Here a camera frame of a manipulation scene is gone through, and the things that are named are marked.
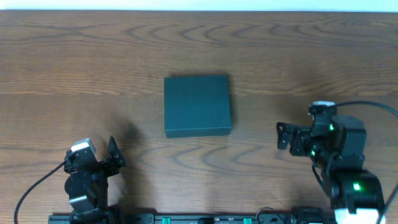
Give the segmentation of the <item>black gift box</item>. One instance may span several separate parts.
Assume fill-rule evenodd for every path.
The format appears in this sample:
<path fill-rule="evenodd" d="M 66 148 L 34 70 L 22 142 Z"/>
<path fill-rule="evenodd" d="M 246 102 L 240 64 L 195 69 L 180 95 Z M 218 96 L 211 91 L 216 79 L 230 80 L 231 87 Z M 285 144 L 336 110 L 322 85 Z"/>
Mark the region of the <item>black gift box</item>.
<path fill-rule="evenodd" d="M 167 138 L 225 136 L 233 128 L 227 75 L 164 79 Z"/>

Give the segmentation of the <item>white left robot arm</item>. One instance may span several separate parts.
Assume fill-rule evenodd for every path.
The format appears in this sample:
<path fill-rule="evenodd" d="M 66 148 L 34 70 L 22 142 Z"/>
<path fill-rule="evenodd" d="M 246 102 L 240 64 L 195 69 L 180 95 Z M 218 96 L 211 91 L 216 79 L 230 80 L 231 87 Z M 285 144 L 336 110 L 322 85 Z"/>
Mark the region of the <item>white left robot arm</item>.
<path fill-rule="evenodd" d="M 89 138 L 73 144 L 65 153 L 64 171 L 69 174 L 64 189 L 73 208 L 70 223 L 121 223 L 117 205 L 108 205 L 108 178 L 119 174 L 126 160 L 115 139 L 109 138 L 109 157 L 98 161 Z"/>

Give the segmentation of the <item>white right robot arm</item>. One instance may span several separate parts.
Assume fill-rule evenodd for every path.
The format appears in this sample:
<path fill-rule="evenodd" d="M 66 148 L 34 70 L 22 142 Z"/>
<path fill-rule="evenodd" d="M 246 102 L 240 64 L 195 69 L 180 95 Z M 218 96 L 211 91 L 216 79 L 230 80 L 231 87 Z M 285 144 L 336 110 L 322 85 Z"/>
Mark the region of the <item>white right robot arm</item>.
<path fill-rule="evenodd" d="M 308 157 L 315 177 L 330 199 L 335 214 L 377 221 L 384 209 L 379 179 L 364 169 L 367 132 L 358 118 L 339 115 L 333 102 L 316 101 L 309 106 L 311 126 L 278 122 L 277 147 L 291 155 Z"/>

